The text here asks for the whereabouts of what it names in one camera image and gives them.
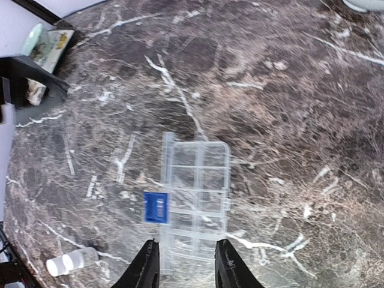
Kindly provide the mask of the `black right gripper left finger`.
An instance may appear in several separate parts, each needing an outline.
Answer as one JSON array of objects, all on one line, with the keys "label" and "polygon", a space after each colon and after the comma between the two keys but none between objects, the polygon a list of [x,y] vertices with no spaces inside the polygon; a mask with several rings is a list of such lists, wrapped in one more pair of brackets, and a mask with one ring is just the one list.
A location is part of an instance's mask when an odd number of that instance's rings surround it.
[{"label": "black right gripper left finger", "polygon": [[158,288],[159,282],[159,244],[153,239],[150,239],[145,242],[112,288]]}]

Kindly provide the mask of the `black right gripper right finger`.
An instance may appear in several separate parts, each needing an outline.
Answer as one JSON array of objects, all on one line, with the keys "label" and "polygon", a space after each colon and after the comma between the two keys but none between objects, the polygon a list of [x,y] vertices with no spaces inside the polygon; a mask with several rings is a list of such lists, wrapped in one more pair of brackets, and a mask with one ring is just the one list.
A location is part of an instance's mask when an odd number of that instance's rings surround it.
[{"label": "black right gripper right finger", "polygon": [[228,239],[215,247],[216,288],[264,288]]}]

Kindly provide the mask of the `clear plastic pill organizer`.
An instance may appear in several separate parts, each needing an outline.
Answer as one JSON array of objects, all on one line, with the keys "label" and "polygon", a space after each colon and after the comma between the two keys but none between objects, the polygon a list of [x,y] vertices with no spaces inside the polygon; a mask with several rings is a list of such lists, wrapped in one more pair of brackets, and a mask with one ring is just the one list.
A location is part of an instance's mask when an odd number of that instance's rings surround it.
[{"label": "clear plastic pill organizer", "polygon": [[159,226],[162,274],[170,275],[183,260],[212,261],[227,230],[230,157],[224,142],[183,142],[164,133],[163,190],[144,193],[144,221]]}]

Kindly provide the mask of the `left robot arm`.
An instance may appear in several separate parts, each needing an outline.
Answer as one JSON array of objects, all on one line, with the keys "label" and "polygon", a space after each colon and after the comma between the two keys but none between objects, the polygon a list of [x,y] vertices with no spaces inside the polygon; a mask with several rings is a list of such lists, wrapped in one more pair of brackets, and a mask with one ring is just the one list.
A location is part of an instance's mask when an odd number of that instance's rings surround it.
[{"label": "left robot arm", "polygon": [[[30,80],[46,88],[42,102],[37,106],[27,99]],[[15,124],[25,125],[32,118],[63,103],[69,87],[68,83],[44,70],[28,56],[1,58],[1,104],[14,105]]]}]

